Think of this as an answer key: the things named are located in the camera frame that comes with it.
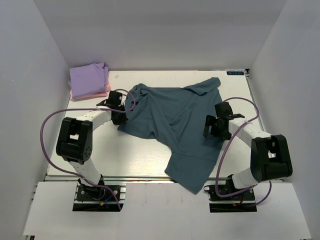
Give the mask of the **teal blue t shirt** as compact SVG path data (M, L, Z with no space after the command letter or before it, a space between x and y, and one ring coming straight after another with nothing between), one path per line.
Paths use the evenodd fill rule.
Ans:
M220 79L212 77L185 87L149 87L137 84L125 102L127 122L118 130L128 135L155 139L169 147L165 173L197 194L212 173L223 140L203 135L206 117L215 116L222 102Z

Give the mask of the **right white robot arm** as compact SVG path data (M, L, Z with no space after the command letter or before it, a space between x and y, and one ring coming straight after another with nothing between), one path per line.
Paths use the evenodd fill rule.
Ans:
M238 199L243 193L261 182L290 177L293 174L287 139L254 128L255 117L246 119L234 113L228 100L214 106L216 115L207 115L203 135L212 135L227 142L222 152L217 174L220 173L224 158L235 138L250 148L250 166L230 175L222 189L214 185L214 193L220 198Z

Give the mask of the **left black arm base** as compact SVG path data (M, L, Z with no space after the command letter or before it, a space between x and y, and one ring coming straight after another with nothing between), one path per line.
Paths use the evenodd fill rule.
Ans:
M105 180L106 188L88 186L77 181L73 201L73 212L120 212L125 203L126 182Z

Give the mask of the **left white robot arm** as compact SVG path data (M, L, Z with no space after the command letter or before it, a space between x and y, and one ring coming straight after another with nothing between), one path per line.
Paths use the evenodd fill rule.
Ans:
M93 132L109 121L117 126L128 120L123 96L118 91L110 91L108 98L99 102L94 110L77 118L65 117L60 127L56 154L74 168L80 183L89 186L88 193L96 200L105 196L106 187L91 159Z

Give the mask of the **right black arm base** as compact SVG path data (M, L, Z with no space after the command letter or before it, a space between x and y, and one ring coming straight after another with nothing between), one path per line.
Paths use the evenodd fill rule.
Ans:
M253 187L236 189L232 176L217 185L203 187L209 196L210 213L254 213L257 212L256 197Z

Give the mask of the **dark blue corner label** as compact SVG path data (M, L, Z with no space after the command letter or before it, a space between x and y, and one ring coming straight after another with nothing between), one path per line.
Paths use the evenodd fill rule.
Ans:
M244 76L245 75L243 71L227 71L226 74L228 76Z

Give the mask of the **aluminium front rail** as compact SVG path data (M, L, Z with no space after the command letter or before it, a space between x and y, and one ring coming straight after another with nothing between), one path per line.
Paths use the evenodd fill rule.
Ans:
M77 181L80 177L75 175L46 175L45 181ZM176 182L175 180L169 177L124 177L124 176L104 176L105 181L171 181Z

